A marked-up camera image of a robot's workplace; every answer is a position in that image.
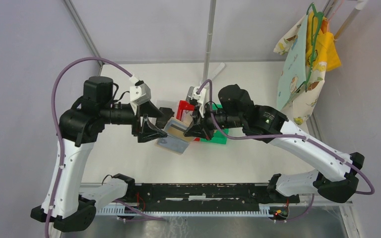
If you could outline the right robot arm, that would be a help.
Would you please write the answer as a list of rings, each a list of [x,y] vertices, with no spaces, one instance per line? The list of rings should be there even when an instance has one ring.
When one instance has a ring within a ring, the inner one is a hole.
[[[211,140],[216,132],[240,128],[244,139],[276,146],[312,166],[313,170],[306,173],[275,174],[266,190],[270,201],[317,193],[332,202],[344,203],[358,193],[365,159],[362,154],[347,154],[326,145],[275,108],[255,104],[248,92],[236,84],[219,91],[220,108],[209,98],[210,92],[205,88],[189,89],[187,102],[193,106],[193,113],[186,137]]]

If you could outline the beige card holder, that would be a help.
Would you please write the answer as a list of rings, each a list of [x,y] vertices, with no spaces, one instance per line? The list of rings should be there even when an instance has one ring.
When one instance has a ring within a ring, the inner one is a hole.
[[[156,140],[155,145],[176,154],[183,154],[195,137],[184,136],[188,124],[176,118],[170,118],[164,127],[167,137]]]

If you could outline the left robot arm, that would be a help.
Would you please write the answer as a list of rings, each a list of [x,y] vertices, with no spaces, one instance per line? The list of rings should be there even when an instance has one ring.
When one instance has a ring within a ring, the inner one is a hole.
[[[150,88],[136,77],[130,81],[128,104],[115,101],[118,85],[113,79],[92,76],[84,82],[82,96],[57,123],[59,144],[51,185],[44,202],[32,209],[31,218],[53,224],[61,232],[79,232],[111,202],[135,198],[135,180],[121,174],[97,188],[79,191],[86,162],[106,125],[130,125],[139,143],[167,137],[150,121],[163,115],[151,102]]]

